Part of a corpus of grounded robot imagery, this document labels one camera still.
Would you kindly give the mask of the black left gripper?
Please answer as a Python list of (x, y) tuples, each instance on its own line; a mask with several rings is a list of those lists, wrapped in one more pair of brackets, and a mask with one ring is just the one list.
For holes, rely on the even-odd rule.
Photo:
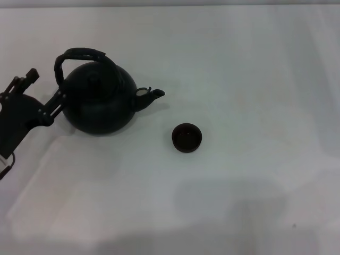
[(33, 128), (52, 125), (66, 105), (66, 94), (59, 89), (44, 105), (16, 94), (24, 93), (38, 79), (38, 71), (31, 68), (25, 77), (14, 77), (6, 93), (1, 93), (1, 156), (10, 156)]

